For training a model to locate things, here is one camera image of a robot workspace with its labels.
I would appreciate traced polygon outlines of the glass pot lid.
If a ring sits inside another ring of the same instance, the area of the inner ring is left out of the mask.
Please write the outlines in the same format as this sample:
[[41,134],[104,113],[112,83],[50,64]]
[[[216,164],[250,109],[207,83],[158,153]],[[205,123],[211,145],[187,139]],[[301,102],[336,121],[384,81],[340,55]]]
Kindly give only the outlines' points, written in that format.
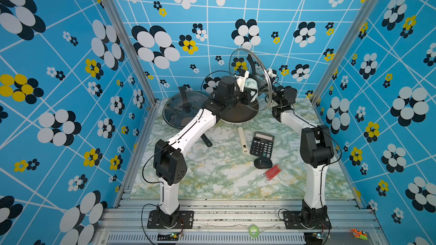
[[179,93],[171,97],[162,111],[163,119],[172,127],[183,129],[199,112],[208,97],[198,91],[179,87]]
[[249,78],[253,78],[258,83],[258,98],[266,99],[266,108],[272,101],[271,98],[271,82],[268,75],[268,69],[265,67],[261,59],[252,51],[239,48],[232,52],[229,60],[229,72],[235,76],[238,69],[245,69],[249,72]]

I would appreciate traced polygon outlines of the light green microfiber cloth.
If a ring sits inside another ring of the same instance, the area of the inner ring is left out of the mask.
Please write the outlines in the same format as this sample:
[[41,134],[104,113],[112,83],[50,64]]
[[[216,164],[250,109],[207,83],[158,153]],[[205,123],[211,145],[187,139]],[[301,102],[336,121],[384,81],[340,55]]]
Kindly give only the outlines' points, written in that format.
[[258,91],[258,83],[253,78],[247,78],[245,80],[244,87],[250,89],[251,91]]

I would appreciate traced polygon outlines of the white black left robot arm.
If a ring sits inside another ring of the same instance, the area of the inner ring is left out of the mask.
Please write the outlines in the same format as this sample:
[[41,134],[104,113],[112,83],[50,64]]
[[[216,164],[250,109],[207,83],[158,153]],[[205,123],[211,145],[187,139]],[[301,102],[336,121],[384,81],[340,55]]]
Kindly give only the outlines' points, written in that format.
[[187,173],[185,155],[207,130],[238,104],[250,105],[258,96],[258,82],[242,76],[221,78],[218,88],[204,100],[194,118],[167,141],[155,144],[153,167],[159,178],[161,195],[157,207],[159,219],[174,226],[179,219],[179,182]]

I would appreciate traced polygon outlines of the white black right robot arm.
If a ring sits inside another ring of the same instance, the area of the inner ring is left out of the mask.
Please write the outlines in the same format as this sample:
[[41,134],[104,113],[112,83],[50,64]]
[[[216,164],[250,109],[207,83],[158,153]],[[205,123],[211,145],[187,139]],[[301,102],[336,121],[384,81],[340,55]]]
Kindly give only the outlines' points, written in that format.
[[272,86],[271,89],[271,98],[277,104],[272,108],[273,118],[300,135],[300,157],[307,171],[300,221],[307,228],[321,224],[330,230],[332,226],[325,200],[325,181],[334,157],[334,147],[329,128],[312,124],[295,113],[296,89],[290,86]]

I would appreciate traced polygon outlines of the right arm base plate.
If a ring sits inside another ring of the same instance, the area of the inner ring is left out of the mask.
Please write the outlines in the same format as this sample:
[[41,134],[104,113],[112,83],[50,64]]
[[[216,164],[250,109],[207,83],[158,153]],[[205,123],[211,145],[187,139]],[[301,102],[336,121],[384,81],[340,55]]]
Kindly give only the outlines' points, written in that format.
[[331,230],[332,225],[327,217],[302,215],[299,211],[283,211],[281,219],[287,230]]

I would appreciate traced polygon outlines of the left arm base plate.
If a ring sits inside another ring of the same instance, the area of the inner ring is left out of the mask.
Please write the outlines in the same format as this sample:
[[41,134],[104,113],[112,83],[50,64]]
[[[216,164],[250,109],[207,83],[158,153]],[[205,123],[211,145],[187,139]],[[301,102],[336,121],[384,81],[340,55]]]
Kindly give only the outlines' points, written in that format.
[[172,215],[162,211],[149,212],[147,229],[192,229],[194,211],[176,211]]

